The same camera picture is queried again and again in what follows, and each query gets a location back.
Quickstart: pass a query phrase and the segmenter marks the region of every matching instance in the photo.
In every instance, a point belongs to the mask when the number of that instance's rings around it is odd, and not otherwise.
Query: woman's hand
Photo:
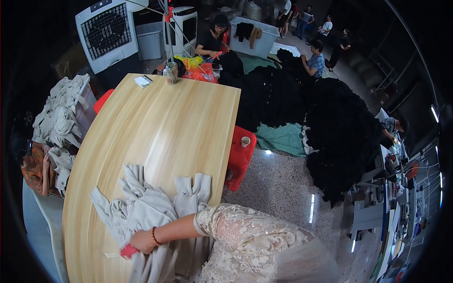
[[[44,156],[44,160],[43,160],[43,171],[44,172],[47,172],[50,168],[50,159],[49,159],[49,153],[46,153],[46,155]]]
[[[151,235],[151,230],[137,231],[132,236],[129,243],[133,248],[138,249],[140,252],[144,254],[152,253],[154,248],[156,247],[156,243],[154,242],[153,237]]]
[[[211,58],[214,58],[217,54],[220,54],[220,53],[217,52],[217,51],[210,51],[210,52],[209,52],[209,56],[210,56]]]

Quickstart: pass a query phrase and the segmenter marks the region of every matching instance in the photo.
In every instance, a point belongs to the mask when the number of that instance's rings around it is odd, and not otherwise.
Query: light wood tabletop
[[[95,186],[109,201],[124,197],[122,163],[145,166],[145,180],[170,197],[174,178],[212,176],[209,205],[220,203],[241,90],[166,77],[142,89],[128,74],[93,121],[77,154],[63,208],[63,245],[72,283],[127,282],[130,261],[107,258],[118,244],[97,215]]]

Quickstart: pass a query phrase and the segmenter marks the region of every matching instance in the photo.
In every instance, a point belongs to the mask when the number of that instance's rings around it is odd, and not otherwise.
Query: hair
[[[317,40],[313,40],[311,42],[311,45],[313,46],[314,49],[317,49],[319,52],[322,52],[323,49],[324,49],[324,44],[322,43],[321,40],[317,39]]]
[[[216,24],[219,22],[219,20],[225,21],[226,27],[225,27],[225,31],[224,32],[226,32],[228,30],[228,18],[224,14],[218,14],[217,16],[215,16],[215,18],[214,18],[214,20],[212,21],[212,24],[211,24],[211,30],[213,32],[216,31]]]
[[[22,158],[24,157],[24,150],[27,150],[27,148],[28,140],[19,133],[13,132],[10,139],[10,154],[18,165],[24,164]]]
[[[400,122],[400,126],[403,128],[404,132],[406,132],[409,128],[409,123],[406,119],[404,119],[404,117],[399,118],[398,121]]]

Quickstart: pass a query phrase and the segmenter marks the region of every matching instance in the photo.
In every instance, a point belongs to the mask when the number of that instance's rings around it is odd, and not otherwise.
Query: paper cup
[[[250,138],[249,137],[242,137],[241,139],[241,146],[244,148],[250,144]]]

